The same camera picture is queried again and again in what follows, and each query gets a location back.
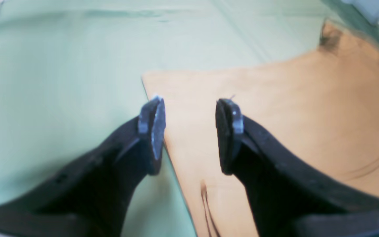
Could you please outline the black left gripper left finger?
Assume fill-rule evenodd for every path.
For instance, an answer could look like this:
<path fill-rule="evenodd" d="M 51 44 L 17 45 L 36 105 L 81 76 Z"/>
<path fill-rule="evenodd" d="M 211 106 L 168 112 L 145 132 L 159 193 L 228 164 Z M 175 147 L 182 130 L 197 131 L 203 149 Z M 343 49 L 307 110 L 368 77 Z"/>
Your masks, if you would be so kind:
<path fill-rule="evenodd" d="M 98 147 L 0 205 L 0 237 L 118 237 L 136 187 L 162 164 L 160 96 Z"/>

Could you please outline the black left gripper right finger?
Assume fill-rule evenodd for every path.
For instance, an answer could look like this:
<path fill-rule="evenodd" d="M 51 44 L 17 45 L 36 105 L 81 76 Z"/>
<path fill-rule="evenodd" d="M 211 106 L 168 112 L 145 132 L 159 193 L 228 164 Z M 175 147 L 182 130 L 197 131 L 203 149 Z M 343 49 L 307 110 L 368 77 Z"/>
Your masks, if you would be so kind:
<path fill-rule="evenodd" d="M 222 173 L 244 186 L 261 237 L 379 237 L 379 198 L 311 167 L 263 126 L 219 99 Z"/>

